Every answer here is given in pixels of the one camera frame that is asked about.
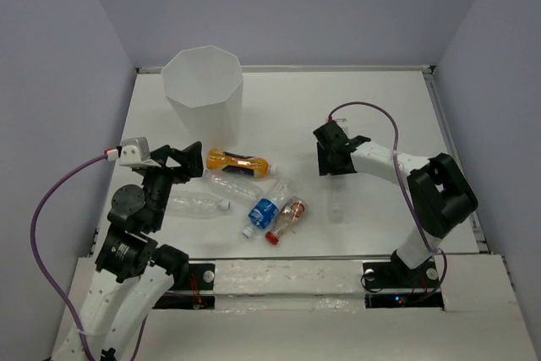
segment orange bottle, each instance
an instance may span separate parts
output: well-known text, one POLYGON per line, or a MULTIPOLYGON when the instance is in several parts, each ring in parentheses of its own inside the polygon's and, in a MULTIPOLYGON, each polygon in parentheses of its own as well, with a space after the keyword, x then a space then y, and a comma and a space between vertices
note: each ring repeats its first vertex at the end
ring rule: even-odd
POLYGON ((214 171, 242 173, 254 178, 274 175, 276 168, 257 156, 239 156, 231 152, 210 150, 206 167, 214 171))

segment cable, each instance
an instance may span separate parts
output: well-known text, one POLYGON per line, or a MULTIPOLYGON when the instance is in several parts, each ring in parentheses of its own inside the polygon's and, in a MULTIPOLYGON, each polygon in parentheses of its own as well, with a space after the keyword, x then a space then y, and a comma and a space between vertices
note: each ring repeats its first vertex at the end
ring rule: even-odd
POLYGON ((417 216, 417 212, 415 211, 415 208, 413 207, 413 203, 409 199, 409 195, 407 194, 407 188, 406 188, 406 185, 404 184, 404 179, 402 178, 402 175, 400 174, 400 164, 398 163, 398 156, 396 155, 396 153, 398 152, 398 125, 396 124, 395 119, 385 109, 373 103, 368 103, 366 101, 350 101, 348 103, 343 103, 340 106, 332 109, 332 111, 329 113, 327 120, 330 122, 332 120, 332 115, 338 110, 342 109, 343 107, 354 106, 354 105, 372 107, 378 112, 383 113, 391 122, 392 128, 395 130, 395 139, 393 141, 393 146, 392 146, 392 152, 393 152, 392 162, 395 168, 396 179, 398 180, 398 186, 400 187, 402 196, 404 197, 404 200, 406 201, 407 208, 409 209, 409 212, 412 215, 413 221, 415 222, 415 226, 417 227, 419 234, 421 235, 421 239, 423 240, 424 246, 432 255, 440 253, 441 258, 443 259, 443 271, 441 272, 441 278, 438 281, 438 284, 436 285, 436 287, 432 291, 430 291, 430 293, 425 295, 424 298, 422 298, 422 300, 425 300, 426 298, 429 298, 432 295, 434 295, 436 291, 440 289, 441 284, 444 281, 445 276, 447 275, 447 257, 443 249, 433 249, 432 247, 430 247, 429 240, 424 235, 424 229, 423 229, 423 226, 421 225, 421 221, 419 220, 417 216))
MULTIPOLYGON (((58 285, 58 283, 55 281, 55 279, 52 277, 51 272, 45 267, 45 264, 43 263, 43 260, 41 259, 40 252, 37 248, 37 242, 36 242, 36 225, 37 225, 37 219, 41 213, 41 209, 43 209, 43 206, 45 203, 49 200, 49 198, 54 194, 54 192, 60 188, 60 186, 65 183, 68 179, 70 179, 73 175, 76 173, 82 171, 83 169, 89 167, 90 165, 99 162, 101 160, 107 159, 107 153, 102 154, 100 156, 97 156, 96 158, 92 158, 91 160, 85 162, 84 164, 79 165, 72 171, 68 172, 66 175, 64 175, 60 180, 58 180, 52 187, 45 193, 45 196, 41 198, 40 203, 36 207, 36 211, 34 211, 34 215, 32 216, 32 222, 30 223, 30 246, 32 248, 32 254, 34 255, 34 259, 36 260, 37 266, 40 269, 41 273, 47 279, 47 281, 51 284, 53 289, 57 291, 58 296, 62 301, 66 304, 68 307, 69 313, 72 315, 74 319, 74 323, 77 326, 77 329, 79 330, 79 337, 81 339, 81 344, 83 346, 83 351, 85 352, 86 357, 90 361, 96 361, 94 357, 92 357, 92 353, 90 351, 88 342, 86 340, 86 335, 84 334, 84 327, 83 323, 81 322, 81 319, 79 315, 77 314, 77 310, 74 307, 74 304, 69 300, 68 295, 62 290, 62 288, 58 285)), ((139 331, 139 339, 138 344, 135 347, 134 355, 132 356, 132 361, 135 359, 135 356, 137 355, 137 352, 139 350, 139 344, 140 344, 140 338, 143 335, 143 329, 145 327, 145 322, 141 324, 141 330, 139 331)))

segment white bin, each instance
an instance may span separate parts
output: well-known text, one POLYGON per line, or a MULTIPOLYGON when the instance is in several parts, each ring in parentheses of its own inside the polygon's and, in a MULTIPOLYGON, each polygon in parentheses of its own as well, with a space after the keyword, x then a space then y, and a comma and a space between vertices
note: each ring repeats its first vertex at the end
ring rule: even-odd
POLYGON ((215 46, 181 51, 161 71, 166 97, 204 150, 238 142, 243 72, 237 56, 215 46))

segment purple cable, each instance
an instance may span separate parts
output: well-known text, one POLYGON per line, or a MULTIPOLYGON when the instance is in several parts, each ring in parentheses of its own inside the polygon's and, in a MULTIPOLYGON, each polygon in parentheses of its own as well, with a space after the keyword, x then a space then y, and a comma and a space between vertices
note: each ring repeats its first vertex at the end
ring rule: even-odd
POLYGON ((404 197, 404 200, 406 201, 407 208, 409 209, 409 212, 412 214, 413 221, 415 222, 415 226, 417 227, 419 234, 421 235, 421 239, 423 240, 424 246, 431 254, 438 254, 438 252, 441 253, 441 256, 443 259, 443 271, 441 272, 440 281, 438 282, 436 287, 432 291, 430 291, 428 295, 426 295, 423 298, 423 300, 425 300, 426 298, 429 298, 430 296, 432 296, 441 287, 441 283, 445 279, 445 275, 447 275, 447 258, 445 256, 445 252, 443 251, 443 249, 433 249, 432 247, 430 247, 429 240, 424 235, 424 229, 423 229, 423 226, 421 225, 421 221, 419 220, 417 216, 417 212, 415 211, 415 208, 413 207, 413 203, 409 199, 409 195, 407 194, 407 188, 406 188, 406 185, 404 184, 404 179, 402 178, 402 175, 400 174, 400 164, 398 163, 398 157, 396 156, 396 152, 398 151, 398 125, 396 125, 395 119, 385 109, 375 104, 368 103, 366 101, 350 101, 348 103, 344 103, 332 109, 332 111, 329 113, 328 120, 329 121, 332 120, 332 115, 338 110, 342 109, 343 107, 353 106, 353 105, 372 107, 378 112, 383 113, 391 122, 392 128, 395 130, 395 139, 392 145, 392 149, 393 149, 392 162, 395 168, 396 179, 398 180, 398 186, 400 187, 402 196, 404 197))
MULTIPOLYGON (((79 165, 74 170, 68 172, 66 175, 64 175, 58 182, 56 182, 52 188, 50 188, 45 196, 41 198, 40 203, 36 207, 36 211, 34 212, 34 215, 32 216, 32 222, 30 224, 30 246, 32 248, 32 254, 34 255, 34 259, 36 260, 37 266, 40 268, 41 273, 43 276, 47 279, 47 281, 51 284, 51 286, 54 288, 55 291, 57 291, 58 296, 62 299, 62 301, 66 304, 66 306, 69 309, 69 313, 74 318, 75 325, 77 326, 77 329, 79 330, 79 337, 81 339, 81 344, 83 346, 83 351, 85 352, 86 357, 90 361, 96 361, 94 357, 92 357, 92 353, 90 352, 90 348, 88 345, 88 342, 86 341, 86 335, 84 334, 84 328, 83 323, 81 322, 81 319, 79 315, 77 314, 77 310, 74 307, 74 304, 69 300, 68 295, 62 290, 62 288, 58 285, 58 283, 55 281, 55 279, 52 277, 51 272, 45 267, 45 264, 43 264, 43 260, 41 259, 40 252, 37 248, 37 242, 36 242, 36 224, 37 219, 41 213, 41 209, 43 209, 43 206, 45 203, 49 200, 49 198, 54 194, 54 192, 60 188, 60 186, 66 182, 68 179, 70 179, 73 175, 75 175, 77 172, 82 171, 83 169, 89 167, 90 165, 99 162, 101 160, 106 160, 107 154, 102 154, 100 156, 97 156, 96 158, 92 158, 91 160, 85 162, 82 165, 79 165)), ((137 345, 135 346, 134 355, 132 356, 132 361, 135 360, 135 356, 137 355, 137 351, 139 350, 139 345, 141 341, 141 337, 143 336, 143 329, 145 327, 145 321, 141 324, 141 329, 139 331, 139 338, 137 340, 137 345)))

